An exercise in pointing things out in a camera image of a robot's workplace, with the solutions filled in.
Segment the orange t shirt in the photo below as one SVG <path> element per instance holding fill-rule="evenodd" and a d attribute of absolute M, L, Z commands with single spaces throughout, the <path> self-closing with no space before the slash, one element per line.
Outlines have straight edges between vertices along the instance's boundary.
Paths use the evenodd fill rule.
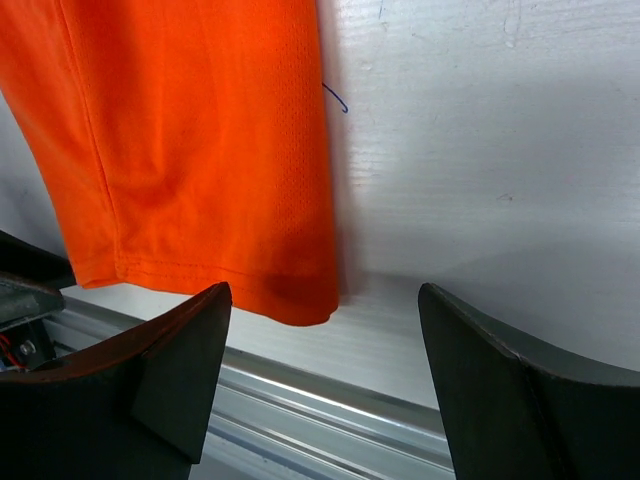
<path fill-rule="evenodd" d="M 77 283 L 339 304 L 312 1 L 5 1 L 1 91 Z"/>

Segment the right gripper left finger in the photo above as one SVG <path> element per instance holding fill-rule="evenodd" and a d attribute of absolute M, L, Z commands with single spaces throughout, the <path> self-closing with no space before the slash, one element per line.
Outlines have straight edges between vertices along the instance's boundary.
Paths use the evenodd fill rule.
<path fill-rule="evenodd" d="M 100 343 L 1 377 L 5 479 L 185 479 L 202 457 L 232 306 L 218 283 Z"/>

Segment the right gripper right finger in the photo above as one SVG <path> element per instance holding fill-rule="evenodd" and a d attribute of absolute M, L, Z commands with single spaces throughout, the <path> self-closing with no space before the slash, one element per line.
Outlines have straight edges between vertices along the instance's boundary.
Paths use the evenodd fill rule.
<path fill-rule="evenodd" d="M 425 283 L 422 335 L 459 479 L 636 479 L 639 374 Z"/>

